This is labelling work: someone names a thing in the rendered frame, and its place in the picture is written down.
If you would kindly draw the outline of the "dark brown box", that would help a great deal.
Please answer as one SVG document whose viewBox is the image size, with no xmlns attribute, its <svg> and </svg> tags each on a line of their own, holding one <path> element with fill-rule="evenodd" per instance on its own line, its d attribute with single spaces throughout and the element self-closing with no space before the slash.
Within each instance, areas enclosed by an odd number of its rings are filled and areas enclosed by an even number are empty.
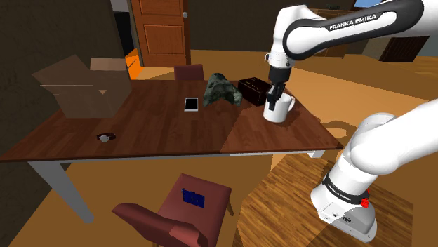
<svg viewBox="0 0 438 247">
<path fill-rule="evenodd" d="M 270 89 L 271 85 L 258 79 L 251 77 L 247 79 L 241 79 L 238 81 L 238 90 L 241 92 L 243 98 L 249 101 L 251 104 L 259 107 L 265 104 L 266 93 Z"/>
</svg>

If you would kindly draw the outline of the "open cardboard box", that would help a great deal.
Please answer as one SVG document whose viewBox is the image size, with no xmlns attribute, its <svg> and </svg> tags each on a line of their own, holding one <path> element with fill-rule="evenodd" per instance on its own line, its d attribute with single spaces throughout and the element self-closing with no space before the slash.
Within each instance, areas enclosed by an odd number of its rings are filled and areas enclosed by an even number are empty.
<svg viewBox="0 0 438 247">
<path fill-rule="evenodd" d="M 124 58 L 91 58 L 87 67 L 71 55 L 32 76 L 54 95 L 67 118 L 112 118 L 131 93 Z"/>
</svg>

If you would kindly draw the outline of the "wood-patterned robot stand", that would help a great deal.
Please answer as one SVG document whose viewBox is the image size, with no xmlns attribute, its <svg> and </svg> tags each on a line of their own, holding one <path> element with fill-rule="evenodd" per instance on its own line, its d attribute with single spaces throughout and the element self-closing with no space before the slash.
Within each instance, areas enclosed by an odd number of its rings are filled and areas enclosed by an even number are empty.
<svg viewBox="0 0 438 247">
<path fill-rule="evenodd" d="M 371 185 L 376 237 L 362 243 L 320 220 L 310 192 L 331 164 L 306 154 L 285 156 L 246 197 L 238 228 L 244 247 L 412 247 L 413 206 Z"/>
</svg>

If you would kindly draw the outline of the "dark wooden table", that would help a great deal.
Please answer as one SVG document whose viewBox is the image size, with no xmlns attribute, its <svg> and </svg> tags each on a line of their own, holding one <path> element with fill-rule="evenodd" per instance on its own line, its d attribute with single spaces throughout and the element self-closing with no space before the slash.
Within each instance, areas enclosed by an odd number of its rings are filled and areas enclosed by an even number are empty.
<svg viewBox="0 0 438 247">
<path fill-rule="evenodd" d="M 185 98 L 201 98 L 205 81 L 134 80 L 131 94 L 110 119 L 68 119 L 56 112 L 0 156 L 27 162 L 86 223 L 93 214 L 62 169 L 64 163 L 306 153 L 320 157 L 341 143 L 297 102 L 274 124 L 263 108 L 219 100 L 184 112 Z M 101 142 L 96 135 L 113 133 Z"/>
</svg>

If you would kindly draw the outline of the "wooden panel door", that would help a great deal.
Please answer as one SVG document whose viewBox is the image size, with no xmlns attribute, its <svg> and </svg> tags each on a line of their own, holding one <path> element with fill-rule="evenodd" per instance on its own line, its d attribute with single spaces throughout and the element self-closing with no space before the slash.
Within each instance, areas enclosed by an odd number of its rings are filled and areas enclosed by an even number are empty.
<svg viewBox="0 0 438 247">
<path fill-rule="evenodd" d="M 128 0 L 143 67 L 189 65 L 189 0 Z"/>
</svg>

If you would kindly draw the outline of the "red chair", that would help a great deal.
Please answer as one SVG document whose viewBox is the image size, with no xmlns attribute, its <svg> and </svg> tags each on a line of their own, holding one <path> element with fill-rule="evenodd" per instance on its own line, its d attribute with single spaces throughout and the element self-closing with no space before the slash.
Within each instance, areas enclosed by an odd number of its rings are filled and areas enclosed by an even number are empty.
<svg viewBox="0 0 438 247">
<path fill-rule="evenodd" d="M 204 80 L 202 64 L 178 65 L 174 67 L 175 80 Z"/>
<path fill-rule="evenodd" d="M 181 189 L 205 196 L 204 208 L 183 201 Z M 112 212 L 154 247 L 216 247 L 226 212 L 233 215 L 232 189 L 180 174 L 158 212 L 136 203 L 121 203 Z"/>
</svg>

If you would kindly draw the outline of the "white mug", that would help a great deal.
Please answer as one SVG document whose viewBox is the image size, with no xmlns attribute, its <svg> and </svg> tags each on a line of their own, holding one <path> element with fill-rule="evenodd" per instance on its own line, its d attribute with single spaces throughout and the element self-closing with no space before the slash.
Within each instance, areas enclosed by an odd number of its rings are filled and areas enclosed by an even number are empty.
<svg viewBox="0 0 438 247">
<path fill-rule="evenodd" d="M 282 123 L 286 120 L 287 114 L 291 111 L 295 102 L 296 99 L 292 95 L 282 93 L 275 104 L 274 110 L 269 109 L 270 103 L 268 101 L 265 102 L 263 117 L 273 123 Z"/>
</svg>

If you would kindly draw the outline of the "grey-green rock figure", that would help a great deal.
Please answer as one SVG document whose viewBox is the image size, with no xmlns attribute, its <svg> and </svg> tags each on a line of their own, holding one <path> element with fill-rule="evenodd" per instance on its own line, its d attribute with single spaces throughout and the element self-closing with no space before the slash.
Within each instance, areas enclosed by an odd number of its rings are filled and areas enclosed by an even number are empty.
<svg viewBox="0 0 438 247">
<path fill-rule="evenodd" d="M 243 95 L 223 74 L 213 73 L 208 79 L 203 96 L 203 106 L 212 105 L 219 99 L 226 100 L 232 105 L 240 106 Z"/>
</svg>

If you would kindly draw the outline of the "blue flat item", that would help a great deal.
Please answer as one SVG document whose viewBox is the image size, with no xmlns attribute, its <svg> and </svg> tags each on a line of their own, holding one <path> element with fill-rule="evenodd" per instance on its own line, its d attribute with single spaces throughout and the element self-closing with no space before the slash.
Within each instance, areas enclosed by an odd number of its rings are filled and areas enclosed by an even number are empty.
<svg viewBox="0 0 438 247">
<path fill-rule="evenodd" d="M 194 206 L 204 208 L 205 205 L 205 196 L 201 194 L 197 194 L 192 191 L 188 191 L 184 188 L 181 189 L 182 199 L 185 203 L 192 204 Z"/>
</svg>

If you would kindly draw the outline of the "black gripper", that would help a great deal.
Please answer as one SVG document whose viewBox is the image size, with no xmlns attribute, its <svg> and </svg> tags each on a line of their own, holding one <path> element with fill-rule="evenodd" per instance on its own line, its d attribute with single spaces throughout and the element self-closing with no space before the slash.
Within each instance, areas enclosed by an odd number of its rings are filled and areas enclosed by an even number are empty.
<svg viewBox="0 0 438 247">
<path fill-rule="evenodd" d="M 284 92 L 285 83 L 289 80 L 291 68 L 278 68 L 270 66 L 268 79 L 272 84 L 271 88 L 266 93 L 268 109 L 274 111 L 276 102 Z"/>
</svg>

